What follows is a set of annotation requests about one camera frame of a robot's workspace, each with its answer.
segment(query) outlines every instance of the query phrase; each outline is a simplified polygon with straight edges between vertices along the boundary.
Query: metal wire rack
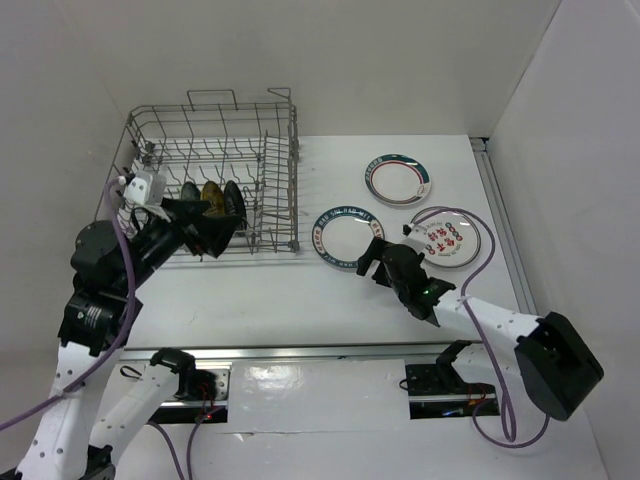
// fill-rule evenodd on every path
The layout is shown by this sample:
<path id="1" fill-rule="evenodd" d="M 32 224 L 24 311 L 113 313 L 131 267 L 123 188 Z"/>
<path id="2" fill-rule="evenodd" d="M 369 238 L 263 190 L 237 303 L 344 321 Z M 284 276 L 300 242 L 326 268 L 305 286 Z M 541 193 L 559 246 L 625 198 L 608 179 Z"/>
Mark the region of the metal wire rack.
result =
<path id="1" fill-rule="evenodd" d="M 245 201 L 247 228 L 238 232 L 225 255 L 297 252 L 296 107 L 289 88 L 269 88 L 267 93 L 268 101 L 240 103 L 230 89 L 190 90 L 188 104 L 132 110 L 109 178 L 127 164 L 134 173 L 151 170 L 167 178 L 165 195 L 175 199 L 186 181 L 202 187 L 213 180 L 224 188 L 233 180 Z M 213 103 L 220 96 L 225 101 Z M 121 226 L 134 235 L 146 213 L 122 198 L 119 202 Z M 190 254 L 180 251 L 174 259 L 181 256 Z"/>

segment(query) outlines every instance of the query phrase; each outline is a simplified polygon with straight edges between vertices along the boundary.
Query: wire rack handle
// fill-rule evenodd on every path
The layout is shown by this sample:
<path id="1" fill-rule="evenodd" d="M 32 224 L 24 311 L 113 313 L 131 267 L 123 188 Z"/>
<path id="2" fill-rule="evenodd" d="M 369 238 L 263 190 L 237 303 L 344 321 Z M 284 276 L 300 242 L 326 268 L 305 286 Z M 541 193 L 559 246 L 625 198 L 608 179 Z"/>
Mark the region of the wire rack handle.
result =
<path id="1" fill-rule="evenodd" d="M 187 90 L 187 98 L 189 99 L 191 110 L 193 111 L 196 110 L 196 106 L 198 105 L 197 103 L 193 102 L 194 95 L 211 95 L 215 97 L 220 94 L 230 94 L 231 98 L 233 99 L 233 105 L 236 107 L 236 110 L 238 110 L 238 99 L 236 98 L 236 92 L 232 88 L 220 88 L 213 90 Z"/>

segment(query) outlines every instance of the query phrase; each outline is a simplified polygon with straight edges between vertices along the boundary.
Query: dish rack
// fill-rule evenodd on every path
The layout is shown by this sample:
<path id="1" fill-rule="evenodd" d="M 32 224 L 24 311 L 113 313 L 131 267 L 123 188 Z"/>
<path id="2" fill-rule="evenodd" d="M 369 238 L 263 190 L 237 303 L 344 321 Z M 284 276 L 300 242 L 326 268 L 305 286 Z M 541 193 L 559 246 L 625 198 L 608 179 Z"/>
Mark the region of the dish rack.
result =
<path id="1" fill-rule="evenodd" d="M 201 189 L 213 180 L 224 189 L 233 180 L 242 191 L 247 228 L 236 233 L 224 255 L 297 252 L 297 112 L 289 88 L 267 93 L 267 101 L 240 103 L 231 89 L 190 90 L 188 104 L 137 107 L 128 116 L 109 178 L 133 158 L 128 168 L 164 175 L 165 196 L 174 199 L 187 181 Z M 123 198 L 119 203 L 121 227 L 133 236 L 146 212 Z M 193 258 L 178 251 L 172 260 L 187 257 Z"/>

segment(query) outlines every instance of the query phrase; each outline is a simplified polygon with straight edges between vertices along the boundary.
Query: white wall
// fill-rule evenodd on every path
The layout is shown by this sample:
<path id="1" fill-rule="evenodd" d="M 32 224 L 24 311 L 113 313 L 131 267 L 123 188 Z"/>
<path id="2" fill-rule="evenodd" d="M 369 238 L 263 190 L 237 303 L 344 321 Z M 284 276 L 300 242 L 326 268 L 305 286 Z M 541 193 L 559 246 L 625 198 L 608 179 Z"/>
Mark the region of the white wall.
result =
<path id="1" fill-rule="evenodd" d="M 306 135 L 488 135 L 559 3 L 58 1 L 123 114 L 286 85 Z"/>
<path id="2" fill-rule="evenodd" d="M 51 352 L 123 119 L 47 0 L 1 2 L 0 65 L 0 352 Z"/>
<path id="3" fill-rule="evenodd" d="M 603 363 L 586 405 L 612 480 L 640 466 L 638 5 L 564 0 L 490 142 L 539 309 Z"/>

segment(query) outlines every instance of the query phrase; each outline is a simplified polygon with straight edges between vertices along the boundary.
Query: white plate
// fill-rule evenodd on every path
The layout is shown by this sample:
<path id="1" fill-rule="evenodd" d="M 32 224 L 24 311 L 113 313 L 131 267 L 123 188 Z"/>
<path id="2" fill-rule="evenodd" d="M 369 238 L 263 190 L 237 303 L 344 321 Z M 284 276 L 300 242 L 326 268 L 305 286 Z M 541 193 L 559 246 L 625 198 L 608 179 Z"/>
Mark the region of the white plate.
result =
<path id="1" fill-rule="evenodd" d="M 425 215 L 433 212 L 433 207 L 425 208 L 415 215 L 411 223 L 425 235 L 425 261 L 445 268 L 467 265 L 480 252 L 480 232 L 473 221 L 461 213 L 442 212 L 417 223 Z"/>
<path id="2" fill-rule="evenodd" d="M 383 155 L 369 165 L 364 174 L 369 191 L 389 205 L 413 205 L 427 196 L 431 179 L 427 170 L 413 158 Z"/>
<path id="3" fill-rule="evenodd" d="M 373 237 L 384 238 L 376 217 L 359 207 L 335 207 L 324 212 L 313 225 L 313 247 L 330 265 L 357 268 Z"/>

